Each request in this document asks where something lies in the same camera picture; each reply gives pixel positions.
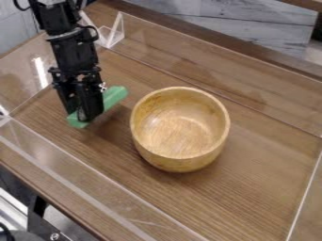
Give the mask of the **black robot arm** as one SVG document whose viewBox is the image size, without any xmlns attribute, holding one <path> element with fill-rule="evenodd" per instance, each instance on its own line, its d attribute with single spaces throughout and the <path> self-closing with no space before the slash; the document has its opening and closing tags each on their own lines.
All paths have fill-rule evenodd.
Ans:
<svg viewBox="0 0 322 241">
<path fill-rule="evenodd" d="M 76 113 L 79 121 L 91 121 L 103 112 L 103 81 L 95 47 L 99 34 L 92 25 L 79 23 L 80 3 L 60 0 L 45 4 L 40 0 L 28 0 L 29 6 L 23 8 L 17 0 L 12 2 L 19 10 L 32 11 L 39 28 L 48 35 L 56 62 L 48 73 L 65 111 Z"/>
</svg>

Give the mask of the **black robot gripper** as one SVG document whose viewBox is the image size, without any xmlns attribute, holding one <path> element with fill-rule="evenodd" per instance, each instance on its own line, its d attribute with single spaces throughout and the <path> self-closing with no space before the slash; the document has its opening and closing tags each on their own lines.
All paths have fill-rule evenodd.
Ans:
<svg viewBox="0 0 322 241">
<path fill-rule="evenodd" d="M 84 122 L 93 120 L 103 112 L 96 40 L 97 33 L 91 29 L 73 29 L 47 38 L 56 62 L 56 66 L 48 69 L 53 88 L 67 113 L 76 111 L 77 119 Z"/>
</svg>

